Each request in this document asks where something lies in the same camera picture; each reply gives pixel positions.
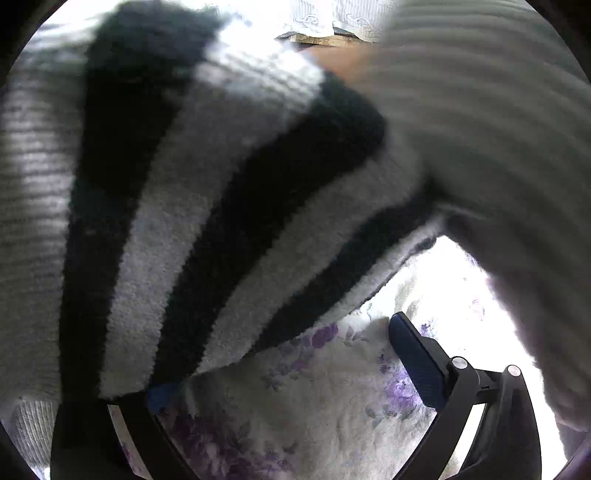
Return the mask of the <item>person's right hand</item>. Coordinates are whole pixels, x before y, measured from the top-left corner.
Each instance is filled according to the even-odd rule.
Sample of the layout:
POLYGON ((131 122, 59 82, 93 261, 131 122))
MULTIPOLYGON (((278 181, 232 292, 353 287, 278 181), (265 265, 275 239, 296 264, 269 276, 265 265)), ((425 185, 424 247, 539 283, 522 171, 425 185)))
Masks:
POLYGON ((370 62, 377 53, 377 47, 370 44, 349 47, 315 45, 303 51, 305 58, 349 85, 359 84, 368 77, 370 62))

